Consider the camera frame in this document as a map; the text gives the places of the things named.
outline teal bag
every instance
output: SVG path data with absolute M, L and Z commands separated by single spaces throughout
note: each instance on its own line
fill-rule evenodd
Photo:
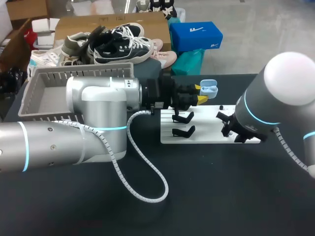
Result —
M 205 50 L 185 52 L 172 66 L 175 75 L 200 75 Z

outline pink sneaker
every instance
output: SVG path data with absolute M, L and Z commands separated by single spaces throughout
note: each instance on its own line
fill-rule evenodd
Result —
M 154 49 L 158 52 L 161 51 L 163 47 L 163 41 L 160 39 L 153 39 L 152 42 L 154 43 Z
M 168 68 L 177 59 L 177 55 L 175 52 L 169 51 L 169 52 L 158 52 L 157 50 L 154 50 L 152 56 L 153 59 L 158 60 L 161 62 L 162 69 Z

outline black shoe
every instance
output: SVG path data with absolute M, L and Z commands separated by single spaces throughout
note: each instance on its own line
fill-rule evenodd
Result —
M 121 25 L 107 32 L 101 33 L 98 37 L 96 37 L 93 41 L 90 42 L 87 49 L 87 55 L 91 59 L 91 64 L 94 63 L 95 48 L 101 45 L 106 45 L 108 43 L 111 43 L 116 38 L 121 37 L 121 35 L 118 34 L 117 32 L 123 32 L 124 30 L 126 32 L 131 32 L 132 36 L 134 37 L 143 37 L 144 35 L 144 29 L 138 23 L 129 23 L 129 24 Z
M 162 11 L 162 1 L 163 0 L 150 0 L 151 11 Z
M 177 12 L 174 7 L 174 0 L 162 0 L 162 10 L 166 19 L 177 17 Z
M 151 40 L 143 37 L 122 37 L 115 39 L 112 43 L 95 48 L 94 63 L 123 63 L 132 62 L 138 64 L 148 59 L 154 51 Z

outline black table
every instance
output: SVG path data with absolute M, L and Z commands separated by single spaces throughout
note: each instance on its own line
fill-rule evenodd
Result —
M 205 77 L 177 78 L 183 84 Z M 210 76 L 209 104 L 235 104 L 254 75 Z M 22 92 L 5 121 L 17 121 Z M 280 126 L 303 159 L 302 134 Z M 302 236 L 313 235 L 315 180 L 276 137 L 258 145 L 163 145 L 159 114 L 137 117 L 131 133 L 166 177 L 167 200 L 147 204 L 122 185 L 111 163 L 0 175 L 1 236 Z M 157 197 L 159 177 L 128 144 L 119 162 L 140 194 Z

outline yellow object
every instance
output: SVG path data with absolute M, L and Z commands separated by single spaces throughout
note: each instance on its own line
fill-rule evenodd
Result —
M 199 106 L 202 103 L 205 103 L 206 101 L 208 101 L 208 96 L 198 96 L 197 106 Z

